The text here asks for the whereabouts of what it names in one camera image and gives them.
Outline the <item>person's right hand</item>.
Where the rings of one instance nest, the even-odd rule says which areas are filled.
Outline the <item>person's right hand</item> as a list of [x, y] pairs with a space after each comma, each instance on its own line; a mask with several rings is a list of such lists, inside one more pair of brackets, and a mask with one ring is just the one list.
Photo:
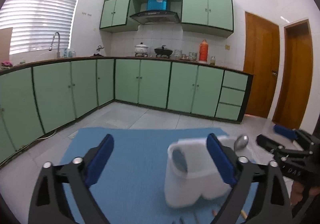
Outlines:
[[[292, 205], [296, 205], [303, 199], [303, 191], [305, 187], [298, 181], [294, 181], [291, 187], [290, 202]], [[320, 193], [320, 186], [312, 187], [309, 189], [309, 197], [315, 197]]]

